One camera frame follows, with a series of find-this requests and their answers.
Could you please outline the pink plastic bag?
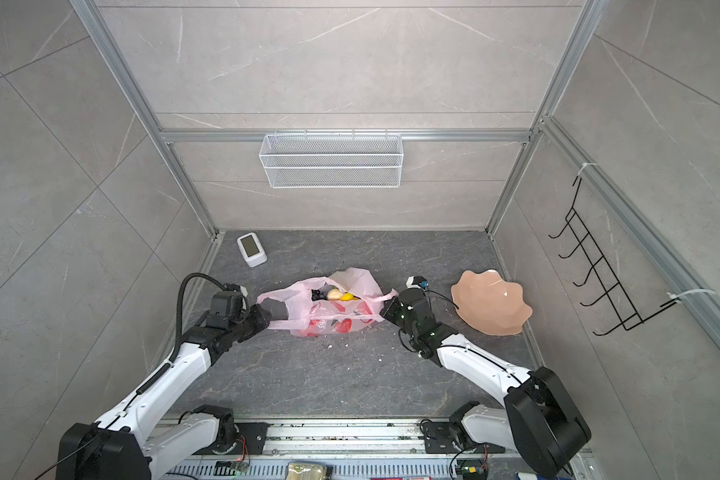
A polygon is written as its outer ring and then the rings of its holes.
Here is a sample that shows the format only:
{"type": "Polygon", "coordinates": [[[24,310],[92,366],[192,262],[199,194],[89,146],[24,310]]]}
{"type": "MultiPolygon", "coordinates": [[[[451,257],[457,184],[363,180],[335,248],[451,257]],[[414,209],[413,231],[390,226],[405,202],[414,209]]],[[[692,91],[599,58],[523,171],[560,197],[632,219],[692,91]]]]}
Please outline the pink plastic bag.
{"type": "Polygon", "coordinates": [[[256,303],[271,314],[270,329],[296,337],[317,337],[357,332],[381,322],[383,303],[396,295],[395,290],[383,293],[370,271],[352,267],[262,293],[256,303]],[[327,293],[334,288],[352,293],[358,300],[311,299],[312,290],[327,293]]]}

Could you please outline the pink scalloped plastic bowl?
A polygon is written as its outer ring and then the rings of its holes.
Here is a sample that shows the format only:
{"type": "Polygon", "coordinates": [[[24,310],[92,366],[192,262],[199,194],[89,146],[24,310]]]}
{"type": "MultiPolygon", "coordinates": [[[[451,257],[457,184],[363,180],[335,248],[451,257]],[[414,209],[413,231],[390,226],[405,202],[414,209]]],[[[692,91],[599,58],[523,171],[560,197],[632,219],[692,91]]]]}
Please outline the pink scalloped plastic bowl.
{"type": "Polygon", "coordinates": [[[496,270],[464,271],[451,287],[457,315],[471,328],[492,336],[520,334],[533,313],[520,284],[505,281],[496,270]]]}

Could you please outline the beige fake potato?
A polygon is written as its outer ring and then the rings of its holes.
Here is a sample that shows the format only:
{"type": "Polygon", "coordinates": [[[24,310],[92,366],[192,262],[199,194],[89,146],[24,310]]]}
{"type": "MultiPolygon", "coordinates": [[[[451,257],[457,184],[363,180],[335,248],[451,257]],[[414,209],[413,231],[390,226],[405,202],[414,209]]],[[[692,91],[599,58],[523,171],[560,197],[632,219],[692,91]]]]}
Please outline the beige fake potato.
{"type": "Polygon", "coordinates": [[[338,301],[344,296],[344,292],[338,288],[334,288],[326,293],[326,299],[329,301],[338,301]]]}

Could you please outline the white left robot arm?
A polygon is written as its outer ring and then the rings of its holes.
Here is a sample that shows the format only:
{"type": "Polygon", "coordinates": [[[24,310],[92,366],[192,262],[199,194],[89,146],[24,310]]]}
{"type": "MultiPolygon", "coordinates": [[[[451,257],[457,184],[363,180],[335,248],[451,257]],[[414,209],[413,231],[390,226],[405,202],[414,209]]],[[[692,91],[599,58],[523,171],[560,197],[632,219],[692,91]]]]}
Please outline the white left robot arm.
{"type": "Polygon", "coordinates": [[[154,429],[191,384],[237,343],[268,328],[270,313],[241,290],[220,291],[169,358],[111,410],[62,436],[58,479],[159,479],[190,455],[242,443],[232,409],[201,405],[162,434],[154,429]]]}

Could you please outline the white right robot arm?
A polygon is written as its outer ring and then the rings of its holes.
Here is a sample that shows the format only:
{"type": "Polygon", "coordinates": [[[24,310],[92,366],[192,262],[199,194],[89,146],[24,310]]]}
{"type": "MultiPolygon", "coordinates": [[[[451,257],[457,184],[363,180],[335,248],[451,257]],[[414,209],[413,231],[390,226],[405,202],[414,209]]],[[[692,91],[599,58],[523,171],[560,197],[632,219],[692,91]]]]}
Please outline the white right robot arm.
{"type": "Polygon", "coordinates": [[[449,417],[461,451],[484,444],[514,450],[537,476],[553,479],[591,440],[589,425],[554,371],[529,370],[473,344],[436,319],[426,290],[391,295],[381,317],[409,337],[408,346],[421,358],[461,375],[502,405],[469,402],[449,417]]]}

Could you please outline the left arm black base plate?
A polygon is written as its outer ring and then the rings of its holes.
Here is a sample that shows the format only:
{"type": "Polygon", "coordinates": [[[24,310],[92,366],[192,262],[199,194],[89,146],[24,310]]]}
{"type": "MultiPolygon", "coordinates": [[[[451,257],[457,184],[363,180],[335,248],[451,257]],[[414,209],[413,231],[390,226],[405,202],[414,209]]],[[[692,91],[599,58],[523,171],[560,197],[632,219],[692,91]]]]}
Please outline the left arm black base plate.
{"type": "Polygon", "coordinates": [[[216,455],[260,455],[264,450],[268,429],[269,424],[265,422],[221,425],[217,442],[210,449],[216,455]]]}

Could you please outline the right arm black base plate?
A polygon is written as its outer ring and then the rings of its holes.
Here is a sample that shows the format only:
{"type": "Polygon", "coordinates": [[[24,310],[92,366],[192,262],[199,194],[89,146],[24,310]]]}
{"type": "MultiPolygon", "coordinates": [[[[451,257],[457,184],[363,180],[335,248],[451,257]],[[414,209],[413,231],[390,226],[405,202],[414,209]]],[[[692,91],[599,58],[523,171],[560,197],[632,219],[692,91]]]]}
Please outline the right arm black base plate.
{"type": "Polygon", "coordinates": [[[473,441],[461,427],[448,421],[439,422],[425,418],[418,422],[418,428],[427,454],[455,454],[464,450],[477,450],[488,454],[506,452],[502,446],[473,441]]]}

